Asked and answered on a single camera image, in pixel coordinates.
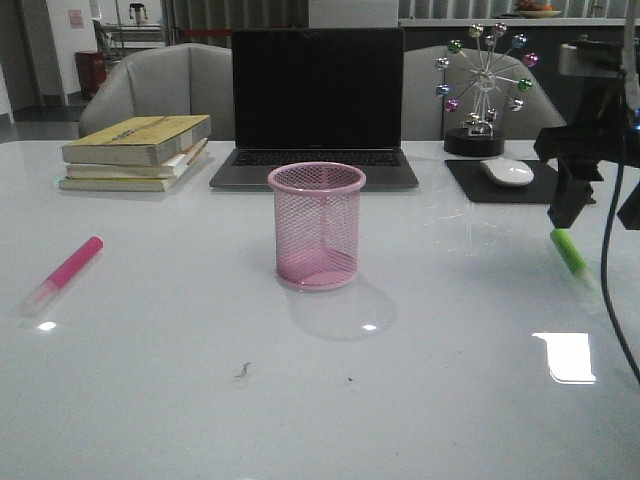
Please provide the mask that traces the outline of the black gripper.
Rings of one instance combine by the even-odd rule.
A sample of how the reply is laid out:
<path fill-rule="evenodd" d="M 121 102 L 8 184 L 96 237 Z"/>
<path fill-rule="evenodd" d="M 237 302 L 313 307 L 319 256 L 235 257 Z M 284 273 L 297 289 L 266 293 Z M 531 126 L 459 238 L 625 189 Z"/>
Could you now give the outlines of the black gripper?
<path fill-rule="evenodd" d="M 570 228 L 583 208 L 595 202 L 591 183 L 603 180 L 598 163 L 606 160 L 630 166 L 616 172 L 616 216 L 626 230 L 639 229 L 639 111 L 628 107 L 620 79 L 587 88 L 574 120 L 542 129 L 534 150 L 542 161 L 558 158 L 556 191 L 548 210 L 555 228 Z"/>

